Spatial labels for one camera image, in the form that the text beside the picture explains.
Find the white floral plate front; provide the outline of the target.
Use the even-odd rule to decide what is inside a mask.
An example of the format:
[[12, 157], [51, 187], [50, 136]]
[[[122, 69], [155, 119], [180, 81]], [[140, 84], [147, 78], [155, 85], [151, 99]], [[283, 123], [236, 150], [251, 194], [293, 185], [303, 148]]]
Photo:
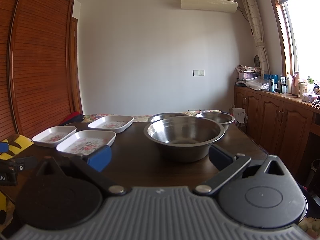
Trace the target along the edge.
[[90, 155], [96, 150], [111, 146], [116, 139], [112, 131], [85, 130], [76, 132], [56, 146], [56, 150], [65, 157], [82, 154]]

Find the white floral plate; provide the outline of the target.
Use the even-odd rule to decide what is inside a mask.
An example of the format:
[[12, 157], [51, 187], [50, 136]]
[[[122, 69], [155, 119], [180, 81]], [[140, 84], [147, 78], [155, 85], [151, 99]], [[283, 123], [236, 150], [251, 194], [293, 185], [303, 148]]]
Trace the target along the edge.
[[90, 155], [96, 150], [111, 146], [116, 139], [112, 131], [85, 130], [76, 132], [56, 146], [56, 150], [65, 157], [82, 154]]
[[75, 133], [75, 126], [54, 126], [35, 135], [31, 140], [37, 146], [56, 148], [59, 143]]
[[121, 133], [131, 126], [133, 121], [133, 116], [109, 115], [89, 123], [88, 128]]

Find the steel bowl back right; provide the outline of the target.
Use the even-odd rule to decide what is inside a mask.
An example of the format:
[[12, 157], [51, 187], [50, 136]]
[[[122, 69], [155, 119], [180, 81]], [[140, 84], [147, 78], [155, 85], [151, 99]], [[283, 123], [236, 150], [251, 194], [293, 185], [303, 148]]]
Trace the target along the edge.
[[205, 118], [205, 119], [210, 119], [213, 120], [215, 122], [220, 123], [225, 131], [228, 130], [229, 125], [232, 124], [233, 122], [235, 122], [235, 117], [232, 116], [229, 113], [225, 113], [225, 112], [203, 112], [203, 113], [198, 113], [195, 115], [198, 118]]

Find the white floral plate back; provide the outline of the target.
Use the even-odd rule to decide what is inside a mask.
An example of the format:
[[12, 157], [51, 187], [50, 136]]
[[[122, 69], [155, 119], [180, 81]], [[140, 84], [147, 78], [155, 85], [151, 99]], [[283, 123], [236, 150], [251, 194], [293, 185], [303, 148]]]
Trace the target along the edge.
[[89, 123], [88, 128], [121, 133], [131, 126], [133, 121], [133, 116], [109, 115]]

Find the white floral plate left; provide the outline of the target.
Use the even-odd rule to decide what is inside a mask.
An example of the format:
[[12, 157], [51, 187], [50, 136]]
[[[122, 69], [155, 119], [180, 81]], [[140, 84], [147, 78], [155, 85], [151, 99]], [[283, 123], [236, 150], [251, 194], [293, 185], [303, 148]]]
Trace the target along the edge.
[[54, 126], [35, 135], [31, 140], [37, 146], [56, 148], [59, 143], [75, 133], [75, 126]]

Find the white paper bag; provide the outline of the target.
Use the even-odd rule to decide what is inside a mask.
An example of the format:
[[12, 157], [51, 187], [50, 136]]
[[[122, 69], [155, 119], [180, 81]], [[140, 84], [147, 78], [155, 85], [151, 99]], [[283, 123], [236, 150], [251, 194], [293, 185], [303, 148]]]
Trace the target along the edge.
[[232, 108], [232, 115], [235, 118], [235, 124], [238, 127], [244, 127], [247, 122], [247, 115], [244, 108]]

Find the large steel bowl front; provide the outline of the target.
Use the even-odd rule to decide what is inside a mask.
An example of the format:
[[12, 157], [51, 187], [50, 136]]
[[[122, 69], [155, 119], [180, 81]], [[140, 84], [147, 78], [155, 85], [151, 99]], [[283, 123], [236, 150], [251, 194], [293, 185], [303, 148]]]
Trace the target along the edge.
[[208, 155], [210, 146], [225, 135], [225, 128], [210, 119], [175, 116], [148, 124], [144, 134], [165, 158], [195, 162]]

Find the wooden low cabinet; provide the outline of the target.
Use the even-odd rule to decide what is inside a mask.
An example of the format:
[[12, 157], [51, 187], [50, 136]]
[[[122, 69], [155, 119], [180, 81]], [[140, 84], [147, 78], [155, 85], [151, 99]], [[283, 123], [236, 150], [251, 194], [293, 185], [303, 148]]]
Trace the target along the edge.
[[319, 107], [286, 93], [234, 87], [234, 105], [247, 114], [245, 132], [275, 154], [295, 177], [303, 170], [310, 133], [319, 135]]

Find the yellow black cartoon cushion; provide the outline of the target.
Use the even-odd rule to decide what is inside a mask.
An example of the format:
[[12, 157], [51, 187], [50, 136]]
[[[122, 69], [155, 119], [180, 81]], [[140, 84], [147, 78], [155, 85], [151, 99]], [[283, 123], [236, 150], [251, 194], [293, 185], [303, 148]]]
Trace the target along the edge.
[[20, 154], [33, 144], [32, 140], [20, 134], [13, 134], [1, 141], [1, 160], [8, 160]]

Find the steel bowl back left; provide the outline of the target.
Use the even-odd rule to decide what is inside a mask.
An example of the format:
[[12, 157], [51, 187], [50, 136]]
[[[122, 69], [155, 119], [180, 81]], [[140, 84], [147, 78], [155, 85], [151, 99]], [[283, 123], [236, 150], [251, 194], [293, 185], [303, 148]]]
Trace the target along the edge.
[[158, 120], [163, 120], [171, 117], [177, 117], [177, 116], [187, 116], [184, 113], [158, 113], [148, 118], [149, 123], [156, 122]]

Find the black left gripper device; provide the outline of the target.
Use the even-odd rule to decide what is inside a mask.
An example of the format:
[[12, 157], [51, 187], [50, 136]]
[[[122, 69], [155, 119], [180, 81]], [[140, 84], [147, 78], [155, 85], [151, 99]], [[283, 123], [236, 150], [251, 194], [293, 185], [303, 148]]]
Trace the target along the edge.
[[35, 168], [37, 165], [37, 158], [20, 157], [9, 160], [1, 160], [0, 168], [0, 184], [1, 186], [16, 186], [18, 173], [24, 170]]

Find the wooden louvered wardrobe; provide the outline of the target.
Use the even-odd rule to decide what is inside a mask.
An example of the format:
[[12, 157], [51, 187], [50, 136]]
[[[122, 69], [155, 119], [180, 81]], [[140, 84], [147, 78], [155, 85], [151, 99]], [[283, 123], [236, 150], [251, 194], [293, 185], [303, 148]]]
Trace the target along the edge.
[[74, 0], [1, 0], [1, 139], [57, 126], [81, 99]]

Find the pink thermos jug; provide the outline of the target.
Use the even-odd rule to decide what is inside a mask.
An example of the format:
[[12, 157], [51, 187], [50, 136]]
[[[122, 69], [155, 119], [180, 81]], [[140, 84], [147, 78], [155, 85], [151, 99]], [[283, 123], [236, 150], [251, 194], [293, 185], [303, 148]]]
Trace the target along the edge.
[[295, 72], [294, 75], [292, 76], [292, 95], [294, 96], [298, 96], [299, 94], [298, 83], [299, 83], [299, 72]]

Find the patterned cream curtain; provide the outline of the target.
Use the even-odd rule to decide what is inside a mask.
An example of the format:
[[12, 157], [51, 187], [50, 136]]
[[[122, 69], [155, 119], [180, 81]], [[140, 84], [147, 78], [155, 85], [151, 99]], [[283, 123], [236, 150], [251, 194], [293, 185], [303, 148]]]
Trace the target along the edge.
[[255, 45], [258, 52], [261, 76], [270, 74], [270, 67], [267, 57], [267, 50], [264, 42], [264, 30], [263, 24], [260, 17], [260, 11], [256, 0], [242, 0]]

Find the white wall switch plate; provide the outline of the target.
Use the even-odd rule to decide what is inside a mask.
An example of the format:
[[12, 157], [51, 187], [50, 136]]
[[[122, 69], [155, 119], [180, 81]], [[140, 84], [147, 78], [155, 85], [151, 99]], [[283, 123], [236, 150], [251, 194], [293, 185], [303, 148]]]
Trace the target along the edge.
[[193, 76], [204, 76], [204, 70], [193, 70]]

